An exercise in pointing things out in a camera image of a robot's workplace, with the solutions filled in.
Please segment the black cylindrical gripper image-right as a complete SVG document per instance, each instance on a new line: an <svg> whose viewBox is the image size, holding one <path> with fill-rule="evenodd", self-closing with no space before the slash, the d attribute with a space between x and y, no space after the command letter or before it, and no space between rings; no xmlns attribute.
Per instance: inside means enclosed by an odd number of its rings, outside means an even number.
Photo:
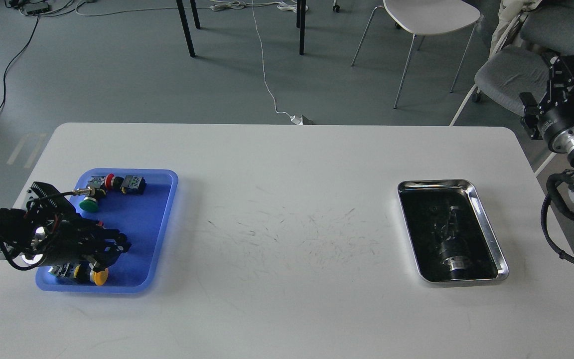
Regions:
<svg viewBox="0 0 574 359"><path fill-rule="evenodd" d="M530 92L521 92L524 107L520 120L531 140L542 140L553 153L574 150L574 55L542 55L549 79L542 108L551 108L540 116L540 107Z"/></svg>

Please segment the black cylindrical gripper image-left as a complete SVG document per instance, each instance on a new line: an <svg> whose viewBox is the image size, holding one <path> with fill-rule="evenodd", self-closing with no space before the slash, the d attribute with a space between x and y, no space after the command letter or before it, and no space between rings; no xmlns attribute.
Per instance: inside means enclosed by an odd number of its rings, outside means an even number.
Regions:
<svg viewBox="0 0 574 359"><path fill-rule="evenodd" d="M55 266L87 261L91 270L100 272L115 264L131 245L120 230L99 227L97 220L52 220L34 230L33 263Z"/></svg>

